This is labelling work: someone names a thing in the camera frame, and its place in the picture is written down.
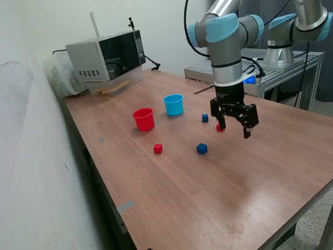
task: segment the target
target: wooden table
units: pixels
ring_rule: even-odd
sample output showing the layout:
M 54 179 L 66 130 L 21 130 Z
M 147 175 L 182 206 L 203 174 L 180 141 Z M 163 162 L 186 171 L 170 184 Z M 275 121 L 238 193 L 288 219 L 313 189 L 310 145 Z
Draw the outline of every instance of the wooden table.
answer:
M 246 96 L 260 123 L 245 140 L 234 118 L 224 133 L 212 117 L 202 123 L 215 95 L 193 94 L 204 87 L 145 71 L 117 97 L 66 100 L 116 206 L 133 204 L 121 217 L 139 250 L 270 249 L 333 186 L 332 118 Z M 184 95 L 185 112 L 171 118 L 162 99 L 174 93 Z M 138 132 L 132 118 L 142 107 L 155 111 L 150 132 Z M 324 234 L 328 249 L 329 225 Z

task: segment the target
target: blue cup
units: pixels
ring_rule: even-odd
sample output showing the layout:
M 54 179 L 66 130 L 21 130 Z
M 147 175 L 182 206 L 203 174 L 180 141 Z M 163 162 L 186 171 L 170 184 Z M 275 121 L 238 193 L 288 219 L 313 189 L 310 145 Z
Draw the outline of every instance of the blue cup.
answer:
M 168 116 L 179 116 L 184 112 L 182 95 L 168 95 L 163 99 Z

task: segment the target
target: metal table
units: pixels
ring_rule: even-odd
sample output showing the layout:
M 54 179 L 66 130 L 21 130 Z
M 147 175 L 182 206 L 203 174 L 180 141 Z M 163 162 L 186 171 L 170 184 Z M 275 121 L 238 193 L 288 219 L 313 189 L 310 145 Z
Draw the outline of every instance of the metal table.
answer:
M 308 111 L 312 110 L 318 87 L 319 75 L 321 72 L 323 60 L 323 52 L 309 52 L 308 63 L 306 65 L 306 74 L 302 87 L 302 96 L 300 108 Z M 245 48 L 242 49 L 242 56 L 251 58 L 264 58 L 266 55 L 265 49 Z M 263 77 L 260 84 L 244 84 L 245 92 L 249 95 L 264 98 L 265 92 L 280 86 L 284 82 L 302 74 L 305 62 L 305 52 L 295 51 L 294 64 L 288 67 L 272 68 L 264 64 L 263 61 L 258 61 L 264 68 L 266 76 Z M 243 69 L 246 69 L 251 62 L 243 61 Z M 214 83 L 212 67 L 210 61 L 207 60 L 197 66 L 192 66 L 184 69 L 185 77 L 210 83 Z

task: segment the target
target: gray floor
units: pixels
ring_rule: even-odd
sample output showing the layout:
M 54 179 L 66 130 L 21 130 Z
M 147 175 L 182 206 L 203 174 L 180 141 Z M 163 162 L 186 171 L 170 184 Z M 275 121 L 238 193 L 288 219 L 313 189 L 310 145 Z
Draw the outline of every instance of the gray floor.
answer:
M 293 106 L 295 100 L 295 98 L 291 98 L 284 104 Z M 313 112 L 333 117 L 333 103 L 315 101 Z M 332 204 L 333 189 L 299 220 L 295 235 L 280 246 L 278 250 L 316 249 L 321 240 Z

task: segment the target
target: cable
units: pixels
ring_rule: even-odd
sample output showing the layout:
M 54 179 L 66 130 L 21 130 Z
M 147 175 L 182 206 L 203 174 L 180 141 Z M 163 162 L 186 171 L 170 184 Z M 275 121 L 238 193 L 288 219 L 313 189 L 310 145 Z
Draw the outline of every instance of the cable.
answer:
M 254 60 L 250 57 L 246 57 L 246 56 L 242 56 L 242 59 L 251 61 L 258 67 L 260 73 L 259 73 L 259 75 L 255 76 L 255 77 L 260 78 L 260 77 L 264 77 L 266 75 L 264 72 L 264 69 L 261 67 L 261 65 L 256 60 Z
M 277 18 L 280 14 L 281 14 L 281 12 L 284 10 L 284 8 L 287 6 L 287 4 L 289 3 L 289 1 L 290 0 L 287 0 L 286 2 L 285 2 L 285 4 L 282 6 L 282 8 L 281 8 L 281 10 L 278 12 L 278 14 L 276 14 L 270 21 L 268 21 L 268 22 L 266 22 L 265 23 L 265 26 L 267 25 L 267 24 L 270 24 L 275 18 Z
M 59 49 L 59 50 L 57 50 L 57 51 L 53 51 L 53 52 L 52 52 L 52 55 L 54 55 L 55 52 L 66 51 L 66 50 L 67 50 L 67 49 Z
M 153 64 L 155 64 L 156 67 L 153 67 L 151 70 L 158 70 L 161 67 L 161 65 L 158 62 L 154 62 L 148 56 L 145 55 L 145 58 L 147 58 L 149 61 L 151 61 Z
M 194 50 L 195 53 L 197 53 L 200 56 L 210 57 L 210 55 L 206 55 L 204 53 L 201 53 L 196 48 L 194 48 L 194 46 L 192 45 L 192 43 L 191 43 L 191 41 L 189 39 L 188 32 L 187 32 L 187 24 L 186 24 L 187 5 L 188 5 L 188 0 L 185 0 L 185 8 L 184 8 L 184 30 L 185 30 L 186 40 L 187 40 L 189 46 L 191 46 L 191 48 Z
M 243 73 L 245 73 L 246 71 L 248 71 L 250 68 L 253 68 L 250 72 L 248 72 L 248 74 L 251 74 L 255 71 L 255 65 L 250 65 L 249 67 L 247 67 L 246 70 L 243 70 Z
M 309 51 L 310 51 L 310 42 L 308 42 L 308 46 L 306 47 L 306 58 L 305 58 L 305 63 L 304 63 L 304 69 L 303 69 L 302 79 L 301 79 L 301 82 L 300 82 L 300 87 L 298 89 L 296 101 L 295 101 L 295 104 L 293 106 L 294 108 L 296 108 L 298 97 L 299 97 L 300 92 L 301 92 L 302 87 L 303 87 L 303 81 L 304 81 L 304 76 L 305 76 L 305 72 L 306 72 L 306 65 L 308 64 Z

